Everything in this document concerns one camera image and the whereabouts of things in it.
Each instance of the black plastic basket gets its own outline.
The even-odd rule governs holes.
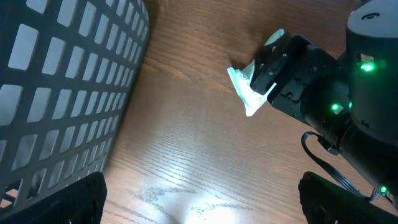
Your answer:
[[[103,171],[148,28],[141,0],[0,1],[0,220]]]

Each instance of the basket grid hole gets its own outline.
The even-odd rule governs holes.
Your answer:
[[[36,134],[26,135],[21,138],[14,162],[12,164],[12,170],[16,170],[28,164],[36,139]]]
[[[19,25],[8,67],[26,70],[32,59],[39,32],[25,24]]]
[[[30,107],[29,115],[27,117],[27,122],[40,121],[45,113],[47,103],[49,102],[51,94],[50,88],[37,88],[35,96],[32,101],[32,106]]]
[[[100,171],[100,172],[103,172],[103,171],[104,171],[104,165],[105,165],[105,160],[103,160],[103,161],[101,162],[101,168],[99,168],[99,171]]]
[[[129,57],[129,61],[130,62],[134,58],[134,54],[136,53],[136,50],[137,50],[137,42],[135,42],[134,45],[132,46],[131,54],[130,54],[130,57]]]
[[[126,84],[126,80],[127,80],[127,77],[129,76],[129,71],[130,71],[130,69],[126,69],[126,71],[124,71],[124,76],[123,76],[123,79],[122,79],[122,84],[121,84],[121,86],[124,86],[124,84]]]
[[[102,108],[104,107],[106,97],[108,96],[107,92],[102,93],[101,98],[99,99],[98,107],[96,113],[102,112]]]
[[[90,132],[88,133],[88,137],[87,137],[87,142],[90,142],[91,140],[93,140],[93,136],[94,136],[97,124],[98,124],[98,121],[94,121],[91,124]]]
[[[115,81],[114,81],[114,85],[118,85],[118,84],[119,84],[120,79],[121,79],[122,74],[123,74],[123,70],[124,70],[124,66],[123,66],[123,65],[120,65],[119,71],[118,71],[118,75],[116,76],[116,79],[115,79]]]
[[[90,33],[91,26],[93,25],[94,15],[96,8],[92,3],[87,2],[83,18],[81,19],[81,24],[79,28],[79,34],[83,37],[87,37]]]
[[[80,63],[83,58],[84,49],[74,46],[72,50],[72,55],[70,56],[67,72],[65,77],[75,78],[77,71],[80,68]]]
[[[134,64],[138,62],[138,58],[141,54],[141,47],[138,47],[137,53],[136,53],[136,58],[134,59]]]
[[[62,143],[61,143],[60,153],[63,153],[69,149],[74,132],[75,132],[75,126],[68,127],[66,129],[65,135],[64,135]]]
[[[118,8],[116,9],[116,14],[118,16],[123,15],[123,10],[124,10],[125,5],[126,5],[126,0],[119,0]]]
[[[55,74],[64,49],[65,49],[65,41],[55,37],[51,38],[49,51],[47,52],[47,56],[44,61],[42,73],[47,75]]]
[[[79,166],[78,166],[77,171],[81,171],[81,170],[84,168],[84,166],[85,166],[85,164],[86,164],[86,161],[87,161],[87,157],[88,157],[89,151],[90,151],[89,149],[86,149],[86,150],[83,152],[83,154],[81,155],[80,163],[79,163]]]
[[[133,74],[134,74],[134,70],[131,70],[131,71],[130,71],[129,80],[127,81],[127,84],[126,84],[126,86],[127,86],[127,87],[129,87],[129,86],[130,86],[130,83],[131,83],[131,80],[132,80],[132,76],[133,76]]]
[[[87,91],[80,90],[77,93],[75,104],[73,105],[71,117],[77,117],[80,114],[81,108],[83,107],[83,103],[85,102]]]
[[[0,140],[0,162],[3,152],[6,150],[7,140]]]
[[[93,161],[94,161],[94,159],[96,157],[96,154],[97,154],[97,150],[98,150],[98,145],[95,145],[93,147],[93,150],[91,151],[90,159],[88,160],[88,165],[93,163]]]
[[[103,142],[101,143],[101,145],[100,145],[100,147],[99,147],[98,158],[100,158],[100,157],[105,153],[105,151],[104,151],[104,149],[105,149],[105,144],[106,144],[106,141],[103,141]]]
[[[118,110],[120,110],[122,108],[125,97],[126,97],[126,94],[123,93],[122,98],[120,99],[120,102],[119,102]]]
[[[111,107],[111,105],[112,105],[112,101],[113,101],[113,98],[114,98],[114,94],[115,94],[115,93],[111,93],[111,94],[109,95],[108,102],[106,103],[106,107],[105,107],[105,112],[108,112],[108,111],[109,111],[109,109],[110,109],[110,107]]]
[[[142,12],[145,14],[145,5],[142,4]]]
[[[124,22],[128,25],[131,21],[131,17],[132,17],[132,12],[134,10],[134,6],[131,4],[131,2],[129,2],[129,7],[127,9],[127,13],[126,13],[126,18],[124,19]]]
[[[108,67],[108,63],[109,63],[109,60],[107,58],[102,59],[101,66],[99,66],[99,71],[98,71],[97,79],[95,80],[95,82],[97,82],[97,83],[102,82],[102,80],[104,79],[104,76],[105,76],[106,69]]]
[[[142,33],[142,38],[141,38],[142,41],[144,41],[144,40],[145,40],[145,37],[147,37],[147,33],[148,33],[148,27],[145,26],[144,32]]]
[[[0,126],[11,124],[15,117],[22,87],[17,85],[3,85],[0,88]]]
[[[95,102],[97,100],[97,97],[98,97],[97,91],[94,91],[91,93],[90,100],[88,102],[85,115],[89,115],[89,114],[91,114],[91,112],[93,112],[93,108],[94,108]]]
[[[43,181],[46,172],[47,169],[42,169],[33,175],[32,183],[30,184],[30,190],[27,196],[28,200],[34,198],[40,192],[40,188],[42,188],[43,186]]]
[[[114,117],[114,120],[113,120],[113,123],[112,123],[112,131],[114,131],[114,129],[115,129],[115,127],[116,127],[116,124],[118,123],[118,119],[119,119],[119,115],[116,115],[115,117]]]
[[[119,98],[120,98],[120,93],[118,93],[116,95],[116,98],[114,99],[113,106],[112,106],[112,111],[114,111],[116,109],[116,105],[118,104]]]
[[[108,5],[109,7],[111,7],[112,4],[113,4],[113,0],[106,0],[106,3],[107,3],[107,5]]]
[[[43,14],[47,6],[47,0],[27,0],[26,6]]]
[[[124,49],[123,58],[127,58],[127,56],[129,55],[131,43],[132,43],[132,39],[131,39],[131,37],[129,37],[127,40],[126,48]]]
[[[61,161],[54,166],[54,170],[52,171],[52,175],[50,177],[49,189],[58,184],[64,163],[65,161]]]
[[[42,152],[40,154],[39,160],[47,159],[51,156],[54,150],[55,142],[58,138],[59,130],[49,131],[45,137]]]
[[[118,46],[116,47],[116,54],[119,55],[122,52],[124,41],[126,40],[126,33],[124,31],[121,32]]]
[[[136,14],[134,15],[134,20],[132,21],[132,26],[131,26],[132,31],[136,31],[138,20],[139,20],[139,13],[136,12]]]
[[[69,160],[68,168],[67,168],[67,171],[65,173],[64,179],[72,176],[73,171],[75,170],[77,159],[78,159],[78,154],[72,156],[72,158]]]
[[[108,119],[108,122],[106,123],[106,126],[105,126],[104,135],[107,134],[107,133],[109,132],[109,128],[110,128],[110,126],[111,126],[112,119],[113,119],[113,118],[109,118],[109,119]]]
[[[112,50],[114,41],[116,40],[116,36],[118,34],[119,27],[116,24],[112,24],[111,33],[109,34],[108,43],[106,43],[106,48],[108,50]]]
[[[102,41],[104,40],[105,31],[106,31],[106,28],[108,27],[108,22],[109,22],[109,18],[106,17],[104,14],[102,14],[101,18],[99,19],[97,33],[95,34],[95,38],[94,38],[94,42],[96,42],[97,44],[101,44]]]
[[[57,22],[69,27],[75,15],[77,0],[63,0],[58,14]]]
[[[141,32],[142,32],[143,28],[144,28],[144,21],[141,19],[141,21],[139,23],[138,31],[137,31],[137,36],[141,35]]]
[[[52,119],[61,119],[65,115],[65,111],[67,110],[69,98],[71,95],[71,90],[61,90],[60,95],[58,97],[57,104],[55,105],[54,114]]]
[[[108,79],[106,80],[106,84],[110,84],[112,82],[117,67],[118,64],[116,62],[112,62],[111,69],[109,70]]]
[[[101,137],[102,130],[104,129],[105,121],[106,121],[106,119],[102,119],[101,120],[101,123],[99,124],[99,128],[98,128],[96,139],[99,139]]]
[[[85,134],[86,134],[87,126],[88,126],[87,123],[82,124],[80,126],[80,130],[79,130],[79,134],[78,134],[77,139],[76,139],[75,147],[79,147],[83,143],[83,139],[84,139]]]
[[[88,57],[88,61],[87,61],[86,70],[83,75],[84,81],[89,81],[91,79],[91,77],[93,76],[95,65],[97,64],[97,60],[98,60],[98,55],[96,55],[94,53],[90,53],[90,56]]]
[[[111,147],[111,143],[112,143],[112,138],[110,138],[108,140],[108,145],[106,146],[105,154],[107,154],[109,152],[109,148]]]
[[[129,73],[129,71],[130,71],[130,68],[126,68],[125,71],[124,71],[124,75],[123,75],[123,71],[122,71],[122,74],[120,75],[120,77],[119,77],[119,74],[118,74],[119,79],[116,78],[115,85],[118,85],[119,82],[120,82],[121,77],[123,76],[123,79],[124,79],[124,77],[126,76],[126,74]]]

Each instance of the green led light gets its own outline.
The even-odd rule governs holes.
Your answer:
[[[333,111],[336,111],[336,110],[338,110],[339,108],[340,108],[340,105],[338,105],[337,103],[335,103],[334,105],[331,106],[331,109],[332,109]]]
[[[364,63],[364,64],[362,64],[361,69],[364,70],[365,72],[371,72],[374,70],[374,64],[373,63]]]

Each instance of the wood grain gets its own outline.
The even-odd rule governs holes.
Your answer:
[[[246,117],[226,69],[248,64],[276,30],[334,57],[352,0],[148,0],[152,37],[105,176],[103,223],[306,223],[298,184],[310,127],[264,105]],[[366,193],[340,156],[310,149]],[[389,212],[384,199],[376,204]]]

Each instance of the white crumpled tissue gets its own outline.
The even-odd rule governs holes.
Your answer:
[[[285,31],[283,29],[279,29],[268,39],[265,45],[275,42],[282,37],[284,33]],[[243,100],[246,108],[246,116],[253,116],[253,114],[267,101],[268,94],[276,84],[274,84],[264,96],[256,93],[250,88],[251,78],[254,73],[254,60],[241,71],[238,69],[235,70],[233,67],[228,68],[227,71],[236,93]]]

